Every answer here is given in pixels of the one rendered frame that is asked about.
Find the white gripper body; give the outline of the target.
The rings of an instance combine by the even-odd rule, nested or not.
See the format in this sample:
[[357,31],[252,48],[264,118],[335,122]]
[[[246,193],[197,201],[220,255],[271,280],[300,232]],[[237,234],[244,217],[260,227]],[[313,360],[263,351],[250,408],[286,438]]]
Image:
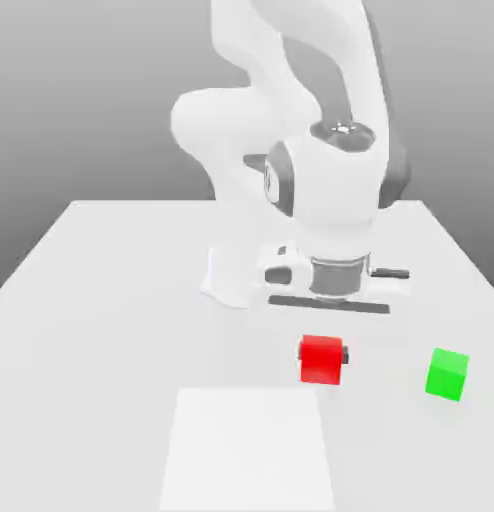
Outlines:
[[405,305],[410,292],[410,279],[371,279],[366,288],[352,298],[325,299],[286,292],[269,294],[267,302],[271,306],[388,316]]

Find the small red cube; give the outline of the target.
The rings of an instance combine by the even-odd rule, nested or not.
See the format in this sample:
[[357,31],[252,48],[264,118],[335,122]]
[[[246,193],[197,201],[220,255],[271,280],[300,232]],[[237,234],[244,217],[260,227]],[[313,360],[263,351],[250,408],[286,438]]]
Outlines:
[[304,383],[339,385],[343,341],[341,338],[304,335],[300,378]]

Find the small green cube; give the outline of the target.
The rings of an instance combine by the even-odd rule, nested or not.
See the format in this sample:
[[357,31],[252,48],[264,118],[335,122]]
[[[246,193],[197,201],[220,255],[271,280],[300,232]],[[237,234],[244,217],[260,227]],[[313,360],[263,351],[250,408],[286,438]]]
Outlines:
[[450,401],[459,402],[467,376],[469,356],[435,348],[432,354],[425,392]]

